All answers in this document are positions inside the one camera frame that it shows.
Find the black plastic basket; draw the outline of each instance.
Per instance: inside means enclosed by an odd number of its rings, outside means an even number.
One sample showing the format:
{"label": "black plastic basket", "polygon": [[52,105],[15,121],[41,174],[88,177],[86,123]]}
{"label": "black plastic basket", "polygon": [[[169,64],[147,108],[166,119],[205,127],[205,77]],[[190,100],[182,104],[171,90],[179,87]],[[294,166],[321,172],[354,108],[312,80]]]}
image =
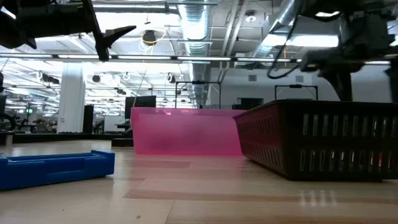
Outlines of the black plastic basket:
{"label": "black plastic basket", "polygon": [[234,119],[243,155],[288,179],[398,177],[398,104],[277,100]]}

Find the table surface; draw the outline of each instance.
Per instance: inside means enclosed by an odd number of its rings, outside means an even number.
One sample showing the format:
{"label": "table surface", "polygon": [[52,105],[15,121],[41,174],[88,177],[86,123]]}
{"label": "table surface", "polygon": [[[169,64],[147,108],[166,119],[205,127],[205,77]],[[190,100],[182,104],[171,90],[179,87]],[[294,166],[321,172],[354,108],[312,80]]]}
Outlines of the table surface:
{"label": "table surface", "polygon": [[116,153],[108,177],[0,192],[0,223],[398,223],[398,181],[291,182],[243,157],[136,155],[111,141],[2,147],[7,156]]}

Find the pink plastic container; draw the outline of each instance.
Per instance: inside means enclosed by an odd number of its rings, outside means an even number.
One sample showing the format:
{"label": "pink plastic container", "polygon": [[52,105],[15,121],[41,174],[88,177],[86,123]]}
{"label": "pink plastic container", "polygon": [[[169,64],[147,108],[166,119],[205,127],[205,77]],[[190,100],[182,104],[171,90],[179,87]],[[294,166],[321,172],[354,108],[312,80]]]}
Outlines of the pink plastic container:
{"label": "pink plastic container", "polygon": [[137,154],[241,156],[232,118],[240,110],[133,108]]}

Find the pipe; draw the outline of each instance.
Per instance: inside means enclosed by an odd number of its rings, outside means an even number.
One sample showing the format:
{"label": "pipe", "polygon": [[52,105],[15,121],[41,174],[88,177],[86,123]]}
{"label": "pipe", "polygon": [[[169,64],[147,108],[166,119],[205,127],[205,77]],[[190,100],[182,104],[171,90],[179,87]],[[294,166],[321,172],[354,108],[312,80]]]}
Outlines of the pipe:
{"label": "pipe", "polygon": [[[208,36],[210,7],[201,5],[178,5],[181,15],[181,27],[185,40],[204,40]],[[206,56],[208,55],[208,44],[204,43],[186,43],[185,48],[189,56]],[[210,80],[210,65],[202,63],[191,63],[190,65],[191,81]],[[203,88],[193,88],[193,94],[196,98],[197,106],[206,103],[205,94],[208,85]]]}
{"label": "pipe", "polygon": [[[300,1],[296,0],[284,0],[281,4],[280,11],[277,12],[278,15],[273,14],[271,16],[267,16],[264,21],[264,40],[266,40],[268,35],[274,30],[283,26],[289,26],[299,10],[299,2]],[[265,45],[262,42],[254,51],[249,53],[250,57],[265,58],[268,56],[274,46]]]}
{"label": "pipe", "polygon": [[221,48],[220,56],[224,56],[224,54],[225,54],[226,46],[228,45],[228,41],[229,41],[229,36],[231,35],[232,26],[235,22],[235,16],[236,16],[236,11],[238,10],[238,4],[239,4],[239,0],[234,0],[234,4],[232,5],[232,10],[231,10],[231,17],[229,19],[229,22],[228,22],[228,25],[226,28],[223,47]]}
{"label": "pipe", "polygon": [[231,43],[229,43],[228,51],[226,53],[227,56],[230,56],[232,53],[232,49],[234,48],[236,37],[238,36],[239,28],[241,27],[244,13],[246,12],[246,7],[248,6],[248,4],[249,4],[249,0],[243,1],[243,5],[241,7],[241,13],[239,15],[238,21],[236,22],[234,33],[231,38]]}

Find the blue tray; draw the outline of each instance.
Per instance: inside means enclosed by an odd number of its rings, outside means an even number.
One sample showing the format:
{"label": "blue tray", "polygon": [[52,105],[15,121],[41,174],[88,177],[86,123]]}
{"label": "blue tray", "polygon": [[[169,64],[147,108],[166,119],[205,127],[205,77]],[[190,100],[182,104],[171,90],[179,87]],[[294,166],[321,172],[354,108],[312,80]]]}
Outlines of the blue tray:
{"label": "blue tray", "polygon": [[0,190],[103,177],[113,172],[113,152],[17,157],[0,153]]}

